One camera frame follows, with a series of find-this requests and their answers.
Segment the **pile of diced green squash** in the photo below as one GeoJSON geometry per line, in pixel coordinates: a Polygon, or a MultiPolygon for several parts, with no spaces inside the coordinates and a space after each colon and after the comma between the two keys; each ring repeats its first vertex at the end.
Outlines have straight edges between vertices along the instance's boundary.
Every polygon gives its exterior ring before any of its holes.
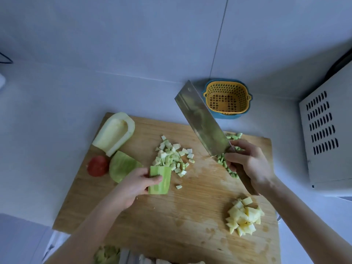
{"type": "Polygon", "coordinates": [[[179,143],[171,143],[164,135],[161,139],[162,142],[155,149],[157,156],[152,165],[169,167],[182,178],[187,173],[187,167],[195,163],[193,150],[183,148],[179,143]]]}

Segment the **white microwave oven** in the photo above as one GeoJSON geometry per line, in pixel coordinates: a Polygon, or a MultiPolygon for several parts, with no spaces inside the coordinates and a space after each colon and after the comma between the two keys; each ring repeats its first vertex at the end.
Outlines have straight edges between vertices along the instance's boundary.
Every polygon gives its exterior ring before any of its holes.
{"type": "Polygon", "coordinates": [[[299,108],[313,190],[352,202],[352,54],[299,108]]]}

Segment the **person's left hand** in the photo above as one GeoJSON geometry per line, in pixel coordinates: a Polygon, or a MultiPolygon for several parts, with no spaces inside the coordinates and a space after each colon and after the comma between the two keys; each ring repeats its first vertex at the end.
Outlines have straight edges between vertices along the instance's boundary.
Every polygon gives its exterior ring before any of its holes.
{"type": "Polygon", "coordinates": [[[148,194],[148,187],[144,187],[145,177],[150,177],[149,169],[136,168],[116,186],[112,191],[112,196],[119,208],[125,210],[139,195],[148,194]]]}

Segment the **pile of yellow diced potato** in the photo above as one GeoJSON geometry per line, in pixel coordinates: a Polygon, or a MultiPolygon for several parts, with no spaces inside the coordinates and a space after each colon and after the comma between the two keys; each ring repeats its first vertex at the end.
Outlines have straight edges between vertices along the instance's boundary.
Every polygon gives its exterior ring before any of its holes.
{"type": "Polygon", "coordinates": [[[232,204],[225,219],[229,233],[236,232],[239,237],[253,235],[256,225],[261,225],[261,219],[265,216],[264,211],[249,196],[238,198],[232,204]]]}

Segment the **person's left forearm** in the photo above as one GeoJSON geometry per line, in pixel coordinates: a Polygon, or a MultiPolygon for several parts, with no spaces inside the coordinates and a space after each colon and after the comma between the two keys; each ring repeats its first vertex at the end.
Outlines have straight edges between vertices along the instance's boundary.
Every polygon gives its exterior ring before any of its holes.
{"type": "Polygon", "coordinates": [[[45,264],[90,264],[123,209],[121,192],[111,192],[45,264]]]}

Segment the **green squash peel piece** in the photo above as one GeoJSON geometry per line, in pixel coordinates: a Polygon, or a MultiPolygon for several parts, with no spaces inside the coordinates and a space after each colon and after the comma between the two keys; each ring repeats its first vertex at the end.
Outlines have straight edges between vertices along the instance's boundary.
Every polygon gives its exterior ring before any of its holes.
{"type": "Polygon", "coordinates": [[[120,183],[131,171],[142,167],[143,165],[134,158],[117,151],[110,161],[109,175],[114,182],[120,183]]]}

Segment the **person's right hand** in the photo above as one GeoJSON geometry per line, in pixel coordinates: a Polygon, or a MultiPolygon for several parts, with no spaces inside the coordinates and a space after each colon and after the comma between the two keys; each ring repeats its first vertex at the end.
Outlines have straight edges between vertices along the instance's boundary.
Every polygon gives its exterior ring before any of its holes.
{"type": "Polygon", "coordinates": [[[243,167],[244,172],[251,180],[251,185],[260,195],[264,195],[266,190],[269,189],[271,183],[275,181],[276,175],[267,161],[262,149],[252,143],[243,140],[230,140],[233,147],[239,147],[235,153],[240,153],[249,156],[246,164],[238,164],[227,162],[231,170],[236,170],[240,165],[243,167]]]}

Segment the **wooden cutting board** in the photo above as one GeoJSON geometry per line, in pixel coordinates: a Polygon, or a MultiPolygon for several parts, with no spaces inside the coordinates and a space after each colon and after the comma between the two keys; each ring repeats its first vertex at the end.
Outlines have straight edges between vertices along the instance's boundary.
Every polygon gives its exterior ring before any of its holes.
{"type": "Polygon", "coordinates": [[[252,196],[265,213],[253,235],[230,234],[227,211],[235,199],[250,196],[240,179],[232,178],[209,156],[189,125],[131,118],[135,131],[122,152],[147,167],[164,135],[173,144],[192,149],[195,163],[182,178],[172,173],[167,195],[139,196],[119,215],[104,244],[174,263],[281,263],[277,216],[264,197],[252,196]]]}

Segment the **person's right forearm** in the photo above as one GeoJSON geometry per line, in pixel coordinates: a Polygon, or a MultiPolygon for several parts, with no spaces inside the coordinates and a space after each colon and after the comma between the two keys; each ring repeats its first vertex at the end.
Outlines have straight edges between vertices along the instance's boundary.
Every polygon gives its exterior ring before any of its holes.
{"type": "Polygon", "coordinates": [[[277,177],[258,184],[314,264],[352,264],[352,245],[316,215],[277,177]]]}

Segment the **vegetable scraps pile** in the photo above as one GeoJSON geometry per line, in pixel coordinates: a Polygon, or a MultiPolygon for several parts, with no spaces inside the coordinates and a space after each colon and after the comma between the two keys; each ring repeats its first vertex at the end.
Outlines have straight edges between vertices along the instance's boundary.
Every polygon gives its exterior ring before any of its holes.
{"type": "Polygon", "coordinates": [[[120,249],[112,246],[100,246],[94,254],[94,264],[119,264],[120,249]]]}

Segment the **hollowed pale squash half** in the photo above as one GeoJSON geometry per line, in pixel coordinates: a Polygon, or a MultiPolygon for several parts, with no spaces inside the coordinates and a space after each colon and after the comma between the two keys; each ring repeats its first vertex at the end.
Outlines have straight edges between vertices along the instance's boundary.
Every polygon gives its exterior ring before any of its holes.
{"type": "Polygon", "coordinates": [[[115,113],[103,124],[92,145],[111,157],[132,137],[134,130],[135,122],[131,117],[124,112],[115,113]]]}

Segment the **red tomato slice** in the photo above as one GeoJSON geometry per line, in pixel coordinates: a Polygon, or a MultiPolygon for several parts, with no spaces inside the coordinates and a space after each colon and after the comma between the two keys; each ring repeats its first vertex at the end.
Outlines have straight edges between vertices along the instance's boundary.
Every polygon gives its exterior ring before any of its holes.
{"type": "Polygon", "coordinates": [[[92,177],[102,177],[109,171],[110,160],[106,156],[93,157],[87,164],[87,172],[92,177]]]}

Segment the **steel cleaver knife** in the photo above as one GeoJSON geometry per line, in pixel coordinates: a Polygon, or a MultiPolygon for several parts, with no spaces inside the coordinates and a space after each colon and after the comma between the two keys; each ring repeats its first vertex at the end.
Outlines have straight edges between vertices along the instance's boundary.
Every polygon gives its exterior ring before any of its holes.
{"type": "Polygon", "coordinates": [[[200,89],[205,79],[188,80],[175,101],[210,156],[237,153],[203,101],[200,89]]]}

